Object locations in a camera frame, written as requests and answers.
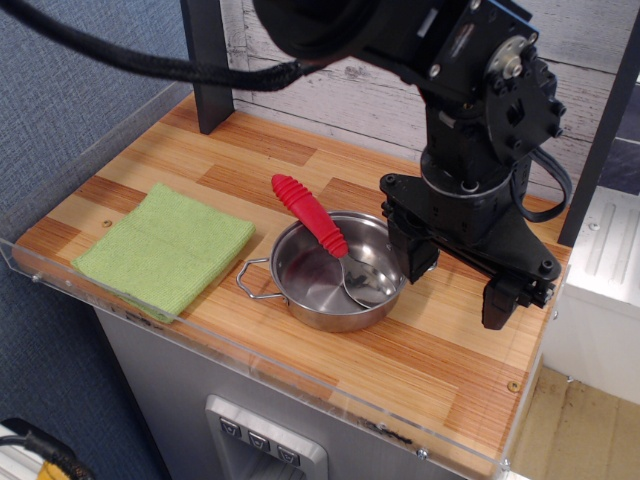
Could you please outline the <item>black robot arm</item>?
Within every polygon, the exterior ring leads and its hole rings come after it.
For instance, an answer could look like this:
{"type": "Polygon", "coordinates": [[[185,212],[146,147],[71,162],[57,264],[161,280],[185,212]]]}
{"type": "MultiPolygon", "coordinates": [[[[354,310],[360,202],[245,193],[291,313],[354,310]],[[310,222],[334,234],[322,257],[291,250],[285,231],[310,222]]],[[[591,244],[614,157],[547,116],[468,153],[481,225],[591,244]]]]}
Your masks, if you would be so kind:
{"type": "Polygon", "coordinates": [[[572,183],[543,149],[562,134],[565,107],[529,12],[511,1],[258,1],[254,9],[291,57],[317,67],[354,57],[419,90],[420,172],[380,181],[404,276],[418,280],[441,252],[483,273],[482,323],[491,330],[519,306],[544,307],[561,267],[531,225],[563,206],[525,208],[530,168],[545,169],[565,196],[572,183]]]}

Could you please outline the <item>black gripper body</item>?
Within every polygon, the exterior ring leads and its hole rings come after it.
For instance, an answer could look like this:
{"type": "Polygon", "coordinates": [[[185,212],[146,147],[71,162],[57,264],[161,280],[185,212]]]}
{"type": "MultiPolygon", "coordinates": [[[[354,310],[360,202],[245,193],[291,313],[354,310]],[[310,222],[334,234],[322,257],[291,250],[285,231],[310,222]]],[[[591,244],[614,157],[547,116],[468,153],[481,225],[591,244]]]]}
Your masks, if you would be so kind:
{"type": "Polygon", "coordinates": [[[406,218],[440,250],[490,279],[523,278],[530,305],[544,306],[555,290],[560,263],[527,225],[511,199],[510,179],[474,193],[447,182],[398,173],[380,179],[383,215],[406,218]]]}

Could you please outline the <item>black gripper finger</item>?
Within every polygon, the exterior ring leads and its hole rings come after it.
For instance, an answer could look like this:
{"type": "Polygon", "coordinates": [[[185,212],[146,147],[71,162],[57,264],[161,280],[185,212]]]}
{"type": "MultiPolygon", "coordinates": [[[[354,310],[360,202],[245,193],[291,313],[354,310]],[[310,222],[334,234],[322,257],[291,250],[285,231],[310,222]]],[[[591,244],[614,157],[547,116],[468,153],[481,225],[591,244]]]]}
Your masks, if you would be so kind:
{"type": "Polygon", "coordinates": [[[411,284],[416,283],[439,259],[439,249],[419,228],[401,216],[387,218],[388,236],[401,273],[411,284]]]}
{"type": "Polygon", "coordinates": [[[518,306],[529,307],[528,283],[523,278],[493,278],[483,292],[482,325],[501,330],[518,306]]]}

